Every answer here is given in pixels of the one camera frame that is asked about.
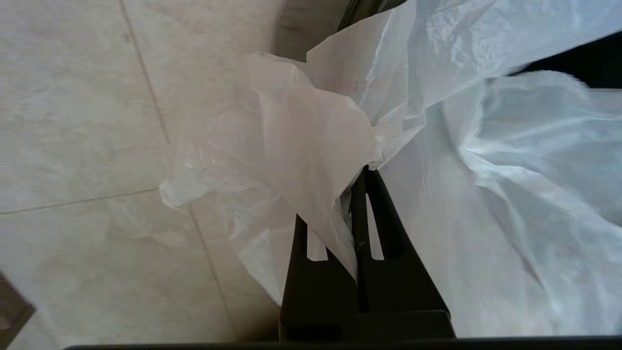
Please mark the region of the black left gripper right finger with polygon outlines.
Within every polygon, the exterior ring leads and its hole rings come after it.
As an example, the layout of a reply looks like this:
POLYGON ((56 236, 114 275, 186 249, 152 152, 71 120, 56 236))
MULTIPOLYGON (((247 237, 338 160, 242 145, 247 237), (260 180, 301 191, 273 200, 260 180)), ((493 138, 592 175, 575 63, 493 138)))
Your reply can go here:
POLYGON ((369 310, 449 314, 380 173, 365 169, 363 184, 363 275, 369 310))

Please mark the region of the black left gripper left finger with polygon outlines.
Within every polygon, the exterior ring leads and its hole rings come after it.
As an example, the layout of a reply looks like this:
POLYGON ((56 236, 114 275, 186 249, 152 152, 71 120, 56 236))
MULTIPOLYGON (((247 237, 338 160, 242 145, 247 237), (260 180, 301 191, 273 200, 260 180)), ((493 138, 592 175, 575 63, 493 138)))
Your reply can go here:
POLYGON ((342 316, 359 311, 355 278, 316 230, 296 215, 281 314, 342 316))

